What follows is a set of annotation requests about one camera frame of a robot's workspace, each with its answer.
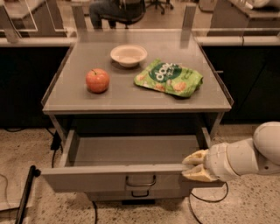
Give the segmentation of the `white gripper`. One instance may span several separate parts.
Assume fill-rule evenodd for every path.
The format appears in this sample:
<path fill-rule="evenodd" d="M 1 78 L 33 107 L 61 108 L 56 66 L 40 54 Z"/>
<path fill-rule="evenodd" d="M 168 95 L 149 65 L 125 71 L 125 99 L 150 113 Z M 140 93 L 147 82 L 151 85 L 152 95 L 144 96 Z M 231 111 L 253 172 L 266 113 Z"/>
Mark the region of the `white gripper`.
<path fill-rule="evenodd" d="M 200 182 L 214 182 L 217 179 L 227 182 L 258 172 L 257 152 L 252 138 L 235 143 L 219 143 L 209 150 L 197 150 L 185 157 L 182 163 L 185 165 L 182 175 Z"/>

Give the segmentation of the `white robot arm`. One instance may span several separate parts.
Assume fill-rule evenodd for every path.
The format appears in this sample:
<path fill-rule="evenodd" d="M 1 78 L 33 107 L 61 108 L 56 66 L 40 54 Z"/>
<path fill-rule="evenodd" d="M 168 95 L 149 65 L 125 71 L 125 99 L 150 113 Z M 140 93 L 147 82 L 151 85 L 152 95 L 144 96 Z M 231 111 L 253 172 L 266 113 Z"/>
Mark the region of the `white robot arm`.
<path fill-rule="evenodd" d="M 263 123 L 251 138 L 198 150 L 182 164 L 185 178 L 201 182 L 227 182 L 248 174 L 279 174 L 280 122 Z"/>

